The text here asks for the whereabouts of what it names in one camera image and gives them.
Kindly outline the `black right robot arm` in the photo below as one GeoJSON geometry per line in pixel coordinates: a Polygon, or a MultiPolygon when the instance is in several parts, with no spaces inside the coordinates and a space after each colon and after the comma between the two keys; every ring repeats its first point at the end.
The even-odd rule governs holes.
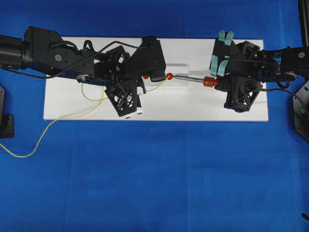
{"type": "Polygon", "coordinates": [[[211,56],[211,75],[203,79],[205,87],[227,93],[226,109],[249,111],[263,91],[263,83],[276,83],[286,90],[297,76],[309,77],[308,47],[262,50],[249,41],[235,43],[233,38],[232,31],[219,31],[211,56]]]}

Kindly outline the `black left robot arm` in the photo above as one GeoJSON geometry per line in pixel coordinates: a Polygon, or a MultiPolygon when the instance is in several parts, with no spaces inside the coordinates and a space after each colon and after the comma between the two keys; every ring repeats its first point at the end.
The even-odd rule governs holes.
{"type": "Polygon", "coordinates": [[[125,47],[126,43],[113,41],[96,51],[86,40],[79,49],[56,31],[28,27],[23,38],[1,36],[0,67],[18,75],[32,69],[41,79],[61,77],[104,86],[117,114],[128,117],[141,109],[140,95],[146,93],[143,79],[164,81],[166,63],[155,36],[143,37],[133,54],[125,47]]]}

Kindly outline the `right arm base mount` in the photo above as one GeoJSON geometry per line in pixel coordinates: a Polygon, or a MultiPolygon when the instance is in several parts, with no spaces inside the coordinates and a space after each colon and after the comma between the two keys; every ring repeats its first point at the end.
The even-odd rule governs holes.
{"type": "Polygon", "coordinates": [[[309,142],[309,117],[306,108],[309,109],[309,81],[307,81],[296,95],[303,101],[305,107],[299,99],[293,97],[294,128],[295,131],[308,143],[309,142]]]}

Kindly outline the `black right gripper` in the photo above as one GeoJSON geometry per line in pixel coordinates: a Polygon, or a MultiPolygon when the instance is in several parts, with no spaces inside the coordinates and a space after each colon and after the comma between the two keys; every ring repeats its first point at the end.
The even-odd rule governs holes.
{"type": "Polygon", "coordinates": [[[280,64],[276,58],[281,58],[281,50],[261,50],[259,46],[244,41],[235,44],[234,32],[219,31],[215,39],[211,56],[210,74],[224,77],[229,59],[241,65],[246,76],[225,76],[214,87],[226,92],[224,108],[238,113],[247,112],[263,88],[261,82],[280,82],[280,64]]]}

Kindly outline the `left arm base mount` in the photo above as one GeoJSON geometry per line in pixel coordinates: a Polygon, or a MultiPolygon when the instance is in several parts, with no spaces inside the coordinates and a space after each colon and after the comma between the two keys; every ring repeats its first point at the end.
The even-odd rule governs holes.
{"type": "Polygon", "coordinates": [[[5,90],[0,87],[0,138],[14,137],[14,115],[4,113],[5,90]]]}

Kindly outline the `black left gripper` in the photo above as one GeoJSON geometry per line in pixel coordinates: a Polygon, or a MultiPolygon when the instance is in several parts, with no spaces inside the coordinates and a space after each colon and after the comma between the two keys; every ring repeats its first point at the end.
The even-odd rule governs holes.
{"type": "Polygon", "coordinates": [[[105,93],[119,117],[132,119],[144,114],[140,95],[146,93],[141,76],[151,82],[165,80],[166,63],[160,41],[155,36],[142,38],[130,55],[122,45],[95,57],[93,83],[106,87],[105,93]]]}

